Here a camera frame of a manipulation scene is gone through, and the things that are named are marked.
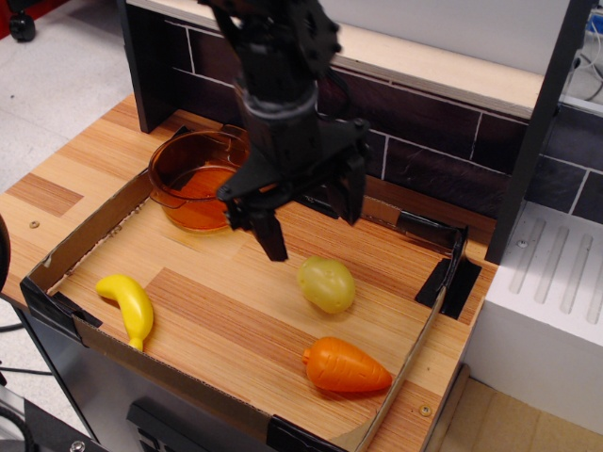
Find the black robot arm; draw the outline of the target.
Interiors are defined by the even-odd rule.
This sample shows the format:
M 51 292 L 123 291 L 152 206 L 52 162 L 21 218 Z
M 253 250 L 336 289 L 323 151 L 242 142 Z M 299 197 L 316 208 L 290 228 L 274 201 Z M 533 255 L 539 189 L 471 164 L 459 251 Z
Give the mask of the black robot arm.
M 287 258 L 276 210 L 324 187 L 354 224 L 366 188 L 367 121 L 326 120 L 318 81 L 340 52 L 338 24 L 317 1 L 210 1 L 239 61 L 236 96 L 250 153 L 217 192 L 233 229 L 252 233 L 268 258 Z

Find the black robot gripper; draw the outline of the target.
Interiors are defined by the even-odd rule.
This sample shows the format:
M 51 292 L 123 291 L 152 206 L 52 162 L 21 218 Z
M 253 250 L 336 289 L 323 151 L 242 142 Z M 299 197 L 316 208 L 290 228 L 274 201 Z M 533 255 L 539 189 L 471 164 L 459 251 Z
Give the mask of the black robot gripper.
M 329 204 L 349 225 L 362 214 L 369 123 L 326 121 L 317 113 L 317 100 L 316 89 L 280 103 L 245 89 L 237 93 L 250 154 L 217 196 L 230 226 L 251 232 L 272 262 L 288 258 L 273 210 L 303 192 L 326 186 Z

